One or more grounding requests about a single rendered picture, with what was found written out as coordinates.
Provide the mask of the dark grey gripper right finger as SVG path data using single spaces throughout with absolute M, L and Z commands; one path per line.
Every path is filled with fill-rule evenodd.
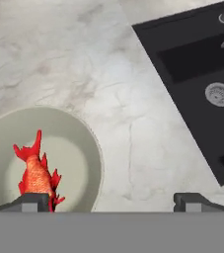
M 224 212 L 224 206 L 212 203 L 200 193 L 175 193 L 174 212 Z

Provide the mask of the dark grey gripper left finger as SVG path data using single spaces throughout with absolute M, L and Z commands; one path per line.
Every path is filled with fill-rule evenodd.
M 27 193 L 0 205 L 0 212 L 48 212 L 48 194 Z

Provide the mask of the red orange fish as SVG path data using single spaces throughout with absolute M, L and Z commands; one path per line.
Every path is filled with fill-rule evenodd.
M 53 173 L 49 172 L 46 153 L 39 157 L 41 140 L 42 130 L 39 129 L 32 146 L 20 148 L 17 144 L 13 145 L 15 155 L 26 164 L 18 187 L 22 195 L 48 194 L 48 210 L 55 212 L 56 207 L 65 200 L 65 197 L 57 193 L 62 176 L 58 174 L 57 169 L 54 169 Z

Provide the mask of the pale grey-green bowl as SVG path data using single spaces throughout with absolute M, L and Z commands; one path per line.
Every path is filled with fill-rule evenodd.
M 19 109 L 0 117 L 0 206 L 20 196 L 26 164 L 13 146 L 31 146 L 42 131 L 40 153 L 48 169 L 61 176 L 56 210 L 89 212 L 95 208 L 104 178 L 103 157 L 92 130 L 79 117 L 52 107 Z

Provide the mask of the black sink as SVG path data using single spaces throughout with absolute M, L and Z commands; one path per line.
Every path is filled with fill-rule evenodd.
M 224 0 L 132 26 L 224 186 Z

